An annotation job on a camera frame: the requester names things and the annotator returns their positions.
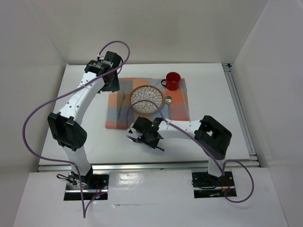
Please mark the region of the silver knife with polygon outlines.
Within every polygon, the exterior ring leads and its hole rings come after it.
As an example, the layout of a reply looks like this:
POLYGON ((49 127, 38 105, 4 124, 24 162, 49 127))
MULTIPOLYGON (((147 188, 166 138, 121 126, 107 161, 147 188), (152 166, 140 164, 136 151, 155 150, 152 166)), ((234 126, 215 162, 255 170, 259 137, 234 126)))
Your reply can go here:
MULTIPOLYGON (((130 141, 132 141, 132 142, 135 142, 135 143, 142 143, 142 142, 139 141, 138 139, 136 139, 136 138, 134 138, 134 137, 131 137, 131 136, 129 136, 129 135, 127 135, 126 137, 127 137, 130 141)), ((161 152, 164 152, 164 151, 165 151, 165 149, 160 148, 160 147, 158 147, 158 146, 154 147, 154 149, 157 149, 157 150, 159 150, 159 151, 161 151, 161 152)))

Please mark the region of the silver fork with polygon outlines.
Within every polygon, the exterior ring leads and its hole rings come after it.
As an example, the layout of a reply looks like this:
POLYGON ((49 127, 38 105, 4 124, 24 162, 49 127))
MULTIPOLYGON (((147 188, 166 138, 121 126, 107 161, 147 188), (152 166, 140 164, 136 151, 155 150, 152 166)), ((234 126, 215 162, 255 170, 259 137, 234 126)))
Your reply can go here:
POLYGON ((120 118, 121 108, 125 100, 125 93, 120 91, 117 93, 117 119, 120 118))

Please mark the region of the checkered orange grey cloth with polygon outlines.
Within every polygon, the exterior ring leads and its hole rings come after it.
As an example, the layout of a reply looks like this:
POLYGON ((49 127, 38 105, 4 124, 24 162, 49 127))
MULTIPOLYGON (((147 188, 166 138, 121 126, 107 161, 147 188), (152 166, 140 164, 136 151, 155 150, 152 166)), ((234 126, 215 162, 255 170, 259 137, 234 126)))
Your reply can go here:
POLYGON ((106 129, 125 130, 127 125, 133 123, 137 117, 145 117, 150 121, 161 117, 158 111, 149 114, 138 113, 130 108, 129 97, 134 89, 143 85, 150 85, 158 88, 162 94, 172 97, 172 104, 167 106, 163 104, 160 107, 161 112, 167 119, 177 121, 189 121, 189 107, 187 99, 186 81, 184 78, 179 83, 176 91, 170 91, 161 84, 160 79, 152 78, 121 78, 119 80, 120 90, 110 93, 107 105, 106 129))

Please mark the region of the silver spoon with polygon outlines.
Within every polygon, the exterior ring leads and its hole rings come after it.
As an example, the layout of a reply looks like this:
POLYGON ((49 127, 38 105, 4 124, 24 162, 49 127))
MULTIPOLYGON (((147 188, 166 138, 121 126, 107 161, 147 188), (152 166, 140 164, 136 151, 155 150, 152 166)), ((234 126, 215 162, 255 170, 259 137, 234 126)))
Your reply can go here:
POLYGON ((173 100, 172 97, 170 96, 166 96, 164 98, 164 103, 168 106, 168 115, 169 115, 169 119, 171 119, 171 112, 170 112, 170 105, 172 104, 173 100))

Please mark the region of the floral patterned plate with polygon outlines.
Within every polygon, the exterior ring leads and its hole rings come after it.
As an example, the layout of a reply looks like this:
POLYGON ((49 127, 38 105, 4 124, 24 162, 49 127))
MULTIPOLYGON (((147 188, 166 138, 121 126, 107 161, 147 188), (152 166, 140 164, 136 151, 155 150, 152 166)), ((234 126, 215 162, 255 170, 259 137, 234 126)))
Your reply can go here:
POLYGON ((131 107, 140 114, 151 114, 164 103, 163 93, 151 85, 143 85, 135 88, 129 97, 131 107))

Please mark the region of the red enamel mug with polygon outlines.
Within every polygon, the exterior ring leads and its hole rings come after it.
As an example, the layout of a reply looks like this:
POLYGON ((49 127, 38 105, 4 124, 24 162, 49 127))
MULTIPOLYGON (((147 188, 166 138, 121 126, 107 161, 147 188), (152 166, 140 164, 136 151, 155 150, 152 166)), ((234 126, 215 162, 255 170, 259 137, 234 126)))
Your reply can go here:
POLYGON ((176 72, 169 72, 165 79, 161 80, 161 85, 167 90, 176 91, 179 88, 181 76, 176 72))

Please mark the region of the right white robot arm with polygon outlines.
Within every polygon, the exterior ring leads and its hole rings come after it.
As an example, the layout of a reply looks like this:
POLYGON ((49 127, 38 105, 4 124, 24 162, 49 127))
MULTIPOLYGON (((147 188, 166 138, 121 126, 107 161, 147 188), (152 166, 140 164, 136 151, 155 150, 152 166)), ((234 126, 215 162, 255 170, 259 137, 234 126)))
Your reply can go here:
POLYGON ((160 140, 192 140, 209 157, 204 187, 219 186, 223 180, 225 157, 232 133, 209 115, 195 121, 175 121, 166 118, 155 118, 150 121, 138 117, 128 128, 126 137, 132 142, 142 143, 162 152, 164 149, 158 146, 160 140))

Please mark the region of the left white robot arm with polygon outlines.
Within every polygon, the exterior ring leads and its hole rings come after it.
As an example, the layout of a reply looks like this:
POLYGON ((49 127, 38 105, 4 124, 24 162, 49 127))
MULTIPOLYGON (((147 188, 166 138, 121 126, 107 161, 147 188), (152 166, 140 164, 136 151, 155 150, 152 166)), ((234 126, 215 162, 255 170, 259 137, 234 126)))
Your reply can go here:
POLYGON ((58 113, 50 113, 47 118, 52 137, 63 147, 68 161, 76 164, 72 166, 71 175, 83 189, 92 186, 93 170, 84 150, 87 132, 81 127, 82 119, 97 93, 120 89, 116 71, 92 83, 89 81, 118 67, 122 62, 118 54, 110 51, 106 52, 103 59, 91 60, 78 85, 80 90, 70 97, 58 113))

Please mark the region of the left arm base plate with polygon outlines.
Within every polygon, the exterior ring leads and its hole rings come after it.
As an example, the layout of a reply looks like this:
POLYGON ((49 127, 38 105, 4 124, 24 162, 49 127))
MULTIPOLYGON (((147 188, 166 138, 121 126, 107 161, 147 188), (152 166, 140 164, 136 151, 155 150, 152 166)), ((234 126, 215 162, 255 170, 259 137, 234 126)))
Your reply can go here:
MULTIPOLYGON (((58 174, 58 179, 66 181, 64 201, 80 201, 80 182, 73 178, 71 173, 67 176, 58 174)), ((83 198, 85 201, 91 200, 95 196, 95 200, 108 199, 108 183, 109 174, 97 174, 93 176, 92 182, 89 184, 83 183, 83 198)))

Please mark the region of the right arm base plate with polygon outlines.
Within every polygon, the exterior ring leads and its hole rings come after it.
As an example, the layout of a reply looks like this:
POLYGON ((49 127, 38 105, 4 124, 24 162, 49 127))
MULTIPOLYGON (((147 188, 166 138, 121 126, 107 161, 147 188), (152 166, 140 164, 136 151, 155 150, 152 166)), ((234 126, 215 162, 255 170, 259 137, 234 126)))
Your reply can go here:
POLYGON ((220 178, 212 177, 207 172, 192 172, 194 198, 236 197, 236 188, 231 171, 220 178))

